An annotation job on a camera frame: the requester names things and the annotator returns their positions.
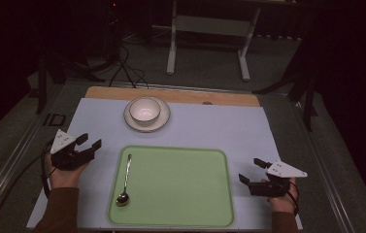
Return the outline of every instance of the green tray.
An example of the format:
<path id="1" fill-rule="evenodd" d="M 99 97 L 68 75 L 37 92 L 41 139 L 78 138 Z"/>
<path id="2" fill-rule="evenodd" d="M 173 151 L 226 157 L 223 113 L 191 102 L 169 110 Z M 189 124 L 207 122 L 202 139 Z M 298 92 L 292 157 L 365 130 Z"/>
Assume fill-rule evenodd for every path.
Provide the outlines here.
<path id="1" fill-rule="evenodd" d="M 129 203 L 116 206 L 132 154 Z M 228 226 L 234 219 L 221 150 L 128 146 L 121 151 L 108 218 L 114 224 Z"/>

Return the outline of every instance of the dark background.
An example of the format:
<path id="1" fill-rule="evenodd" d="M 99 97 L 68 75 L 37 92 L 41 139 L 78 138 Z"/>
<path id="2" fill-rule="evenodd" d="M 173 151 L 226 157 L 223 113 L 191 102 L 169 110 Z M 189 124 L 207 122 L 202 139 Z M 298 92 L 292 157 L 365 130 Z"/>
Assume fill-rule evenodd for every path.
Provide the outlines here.
<path id="1" fill-rule="evenodd" d="M 103 11 L 106 5 L 101 4 L 104 1 L 92 2 L 98 6 L 84 8 L 84 4 L 90 4 L 85 0 L 77 1 L 74 7 L 67 1 L 46 4 L 0 0 L 0 119 L 30 91 L 26 77 L 37 70 L 39 38 L 80 62 L 85 54 L 101 50 L 101 41 L 88 44 L 89 47 L 72 43 L 78 41 L 83 30 L 97 28 L 95 25 L 100 29 L 94 34 L 106 35 L 107 15 L 96 14 L 101 11 L 106 14 L 107 11 Z M 154 23 L 169 21 L 165 12 L 171 12 L 171 1 L 152 1 L 151 6 L 147 6 L 147 2 L 129 1 L 123 6 L 122 18 L 131 18 L 130 24 L 150 33 L 146 18 Z M 341 8 L 319 14 L 311 27 L 312 18 L 299 12 L 263 10 L 256 34 L 272 35 L 274 40 L 278 36 L 294 39 L 305 36 L 293 58 L 292 63 L 297 64 L 293 69 L 295 72 L 320 71 L 316 91 L 322 94 L 366 183 L 366 0 L 341 2 L 339 6 Z M 86 17 L 73 19 L 73 8 Z"/>

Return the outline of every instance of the sleeve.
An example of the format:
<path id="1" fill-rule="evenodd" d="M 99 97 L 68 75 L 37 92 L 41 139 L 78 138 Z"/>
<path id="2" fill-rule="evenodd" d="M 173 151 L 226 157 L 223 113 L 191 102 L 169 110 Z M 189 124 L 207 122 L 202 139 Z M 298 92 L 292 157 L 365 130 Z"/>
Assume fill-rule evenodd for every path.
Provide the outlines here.
<path id="1" fill-rule="evenodd" d="M 74 187 L 55 188 L 50 192 L 46 212 L 34 233 L 77 232 L 79 190 Z"/>
<path id="2" fill-rule="evenodd" d="M 285 212 L 273 212 L 273 233 L 298 233 L 295 216 Z"/>

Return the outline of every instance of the floor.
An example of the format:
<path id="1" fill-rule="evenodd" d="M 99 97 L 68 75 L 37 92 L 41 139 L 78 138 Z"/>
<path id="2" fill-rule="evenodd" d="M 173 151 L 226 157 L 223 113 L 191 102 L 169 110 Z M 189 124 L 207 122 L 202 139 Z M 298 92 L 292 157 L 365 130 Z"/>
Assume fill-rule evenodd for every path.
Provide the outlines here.
<path id="1" fill-rule="evenodd" d="M 128 51 L 126 61 L 131 78 L 136 82 L 144 73 L 150 88 L 252 93 L 281 78 L 299 45 L 298 41 L 287 39 L 255 38 L 247 55 L 252 80 L 245 83 L 233 50 L 237 46 L 235 40 L 227 48 L 216 49 L 214 43 L 193 44 L 187 39 L 190 35 L 179 35 L 176 72 L 167 76 L 169 38 L 167 32 L 160 31 L 157 35 L 150 45 L 138 43 L 140 40 L 135 36 L 123 42 Z M 124 59 L 126 50 L 120 49 L 120 54 Z M 90 59 L 90 62 L 101 60 Z M 78 101 L 90 86 L 109 85 L 111 79 L 112 86 L 130 86 L 123 71 L 114 77 L 117 68 L 96 73 L 105 80 L 103 83 L 92 83 L 67 71 L 65 85 L 49 81 L 49 100 L 42 114 L 35 114 L 37 100 L 27 96 L 0 121 L 0 202 L 5 200 L 0 210 L 0 232 L 30 231 L 25 225 L 42 188 L 40 164 L 34 159 L 43 144 L 53 138 L 56 129 L 69 127 Z M 34 87 L 36 77 L 37 74 L 28 77 Z M 137 86 L 147 87 L 144 82 Z M 257 97 L 267 114 L 282 159 L 310 174 L 300 182 L 302 232 L 366 232 L 366 187 L 321 96 L 316 94 L 317 116 L 312 117 L 313 132 L 309 132 L 302 124 L 299 105 L 287 100 L 288 90 L 289 86 L 285 86 Z M 66 121 L 54 126 L 47 116 L 66 116 Z M 20 179 L 12 183 L 19 173 Z M 12 185 L 13 189 L 6 195 Z"/>

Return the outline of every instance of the spoon handle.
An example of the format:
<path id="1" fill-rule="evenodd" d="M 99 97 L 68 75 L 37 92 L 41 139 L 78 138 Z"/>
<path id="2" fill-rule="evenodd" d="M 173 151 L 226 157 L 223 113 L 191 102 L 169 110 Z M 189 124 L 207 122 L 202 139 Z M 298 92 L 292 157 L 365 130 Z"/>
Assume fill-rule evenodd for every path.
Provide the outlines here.
<path id="1" fill-rule="evenodd" d="M 127 190 L 128 173 L 130 171 L 130 165 L 131 165 L 131 154 L 128 154 L 127 171 L 125 173 L 124 192 Z"/>

